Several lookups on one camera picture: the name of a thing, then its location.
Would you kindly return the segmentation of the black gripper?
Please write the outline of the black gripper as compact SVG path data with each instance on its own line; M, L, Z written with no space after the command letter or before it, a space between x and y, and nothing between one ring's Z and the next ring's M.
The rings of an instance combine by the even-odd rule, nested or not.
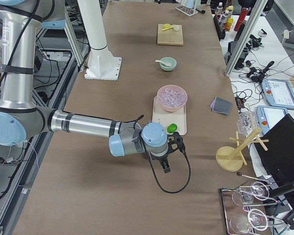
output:
M169 166L168 159L167 159L168 156L169 156L168 154L163 156L156 156L155 153L151 154L151 158L153 160L158 160L161 163L164 173L169 173L171 171L171 168Z

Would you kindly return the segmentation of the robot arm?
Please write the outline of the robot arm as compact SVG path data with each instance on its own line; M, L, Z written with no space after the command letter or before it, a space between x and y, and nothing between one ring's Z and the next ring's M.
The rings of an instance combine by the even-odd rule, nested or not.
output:
M109 139L113 156L146 152L170 171L169 141L164 127L121 122L38 107L32 100L35 38L38 27L63 29L62 0L0 0L3 81L0 97L0 145L12 146L42 132L64 131Z

